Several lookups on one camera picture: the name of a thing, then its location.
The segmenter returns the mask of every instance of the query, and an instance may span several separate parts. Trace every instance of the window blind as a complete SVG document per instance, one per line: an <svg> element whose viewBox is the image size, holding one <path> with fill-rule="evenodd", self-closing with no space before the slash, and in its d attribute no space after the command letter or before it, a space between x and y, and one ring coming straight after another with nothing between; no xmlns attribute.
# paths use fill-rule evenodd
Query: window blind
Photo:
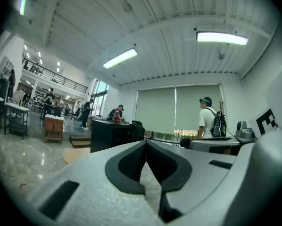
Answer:
<svg viewBox="0 0 282 226"><path fill-rule="evenodd" d="M199 130L199 100L204 97L212 99L212 107L220 111L222 100L219 86L177 87L175 128L183 130Z"/></svg>
<svg viewBox="0 0 282 226"><path fill-rule="evenodd" d="M145 130L173 134L174 88L139 91L135 120Z"/></svg>

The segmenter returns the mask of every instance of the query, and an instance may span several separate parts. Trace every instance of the fluorescent light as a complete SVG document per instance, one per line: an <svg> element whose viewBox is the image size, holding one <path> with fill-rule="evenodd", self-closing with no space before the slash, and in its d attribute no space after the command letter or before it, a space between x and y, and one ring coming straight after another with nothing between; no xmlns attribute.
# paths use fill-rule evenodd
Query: fluorescent light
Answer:
<svg viewBox="0 0 282 226"><path fill-rule="evenodd" d="M25 13L25 5L26 5L26 0L22 0L20 2L20 10L19 10L20 15L24 15L24 13Z"/></svg>
<svg viewBox="0 0 282 226"><path fill-rule="evenodd" d="M246 45L248 39L243 36L223 32L197 32L198 42L223 42Z"/></svg>
<svg viewBox="0 0 282 226"><path fill-rule="evenodd" d="M114 65L117 65L118 63L120 62L123 62L129 58L132 58L134 56L137 55L137 51L133 48L113 59L111 59L110 61L106 62L103 67L105 67L106 69L109 69L110 67L114 66Z"/></svg>

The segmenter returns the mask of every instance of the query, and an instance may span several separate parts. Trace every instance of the metal railing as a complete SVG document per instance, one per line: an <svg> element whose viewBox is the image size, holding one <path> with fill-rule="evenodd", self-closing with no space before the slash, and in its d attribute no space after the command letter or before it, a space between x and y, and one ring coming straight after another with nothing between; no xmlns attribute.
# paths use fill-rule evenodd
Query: metal railing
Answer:
<svg viewBox="0 0 282 226"><path fill-rule="evenodd" d="M28 70L32 73L35 73L35 74L37 74L37 75L39 75L43 78L49 79L49 80L51 80L55 83L64 85L68 88L77 90L79 92L85 93L86 90L88 89L88 87L86 87L82 84L79 84L75 81L69 80L66 77L63 77L63 76L61 76L57 73L54 73L53 71L48 70L48 69L42 67L41 65L36 64L36 63L32 62L31 60L26 59L24 55L23 55L22 66L23 66L23 69L26 69L26 70Z"/></svg>

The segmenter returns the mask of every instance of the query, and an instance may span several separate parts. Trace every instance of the brown wooden cabinet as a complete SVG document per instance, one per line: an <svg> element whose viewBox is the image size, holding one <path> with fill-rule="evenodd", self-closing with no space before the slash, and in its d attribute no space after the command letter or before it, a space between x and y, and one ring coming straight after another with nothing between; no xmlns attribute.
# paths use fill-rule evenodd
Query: brown wooden cabinet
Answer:
<svg viewBox="0 0 282 226"><path fill-rule="evenodd" d="M61 141L63 143L63 127L64 127L64 121L63 118L54 116L45 118L45 137L44 142L46 143L46 140L53 140L53 141Z"/></svg>

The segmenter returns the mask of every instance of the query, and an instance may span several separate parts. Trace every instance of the backpack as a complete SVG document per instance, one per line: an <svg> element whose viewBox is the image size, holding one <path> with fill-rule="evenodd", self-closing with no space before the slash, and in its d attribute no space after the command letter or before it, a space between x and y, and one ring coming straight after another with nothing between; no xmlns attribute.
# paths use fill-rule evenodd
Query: backpack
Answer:
<svg viewBox="0 0 282 226"><path fill-rule="evenodd" d="M215 115L215 120L213 121L213 126L211 128L211 134L213 137L225 137L226 136L226 121L225 115L221 111L218 111L216 114L210 110L213 115Z"/></svg>

